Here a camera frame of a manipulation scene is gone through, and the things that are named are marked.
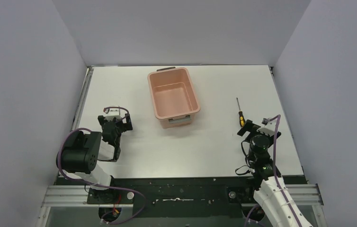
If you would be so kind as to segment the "yellow black screwdriver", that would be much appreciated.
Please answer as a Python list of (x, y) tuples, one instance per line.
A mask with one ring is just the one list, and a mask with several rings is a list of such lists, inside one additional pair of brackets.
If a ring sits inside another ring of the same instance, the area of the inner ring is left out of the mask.
[(240, 107), (240, 103), (239, 103), (239, 99), (236, 98), (236, 101), (237, 101), (237, 106), (238, 106), (238, 115), (239, 115), (239, 124), (241, 127), (243, 127), (245, 125), (245, 119), (244, 119), (244, 115), (243, 115), (243, 112), (241, 110), (241, 107)]

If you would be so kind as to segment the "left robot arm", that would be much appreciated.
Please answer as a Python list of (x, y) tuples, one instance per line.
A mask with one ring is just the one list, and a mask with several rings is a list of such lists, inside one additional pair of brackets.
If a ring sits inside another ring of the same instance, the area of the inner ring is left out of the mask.
[(107, 174), (98, 161), (116, 162), (121, 153), (121, 136), (133, 130), (130, 114), (121, 117), (117, 113), (99, 115), (101, 131), (78, 128), (72, 131), (56, 157), (56, 165), (63, 176), (75, 174), (91, 189), (99, 191), (99, 197), (106, 203), (117, 199), (118, 190), (112, 187), (113, 177)]

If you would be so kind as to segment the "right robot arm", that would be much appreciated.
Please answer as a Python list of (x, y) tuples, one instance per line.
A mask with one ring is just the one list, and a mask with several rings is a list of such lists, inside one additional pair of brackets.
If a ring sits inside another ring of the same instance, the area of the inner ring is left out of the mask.
[(261, 126), (242, 120), (237, 133), (249, 145), (242, 152), (254, 178), (253, 199), (274, 227), (310, 227), (312, 224), (296, 205), (276, 165), (279, 124), (279, 115), (264, 119)]

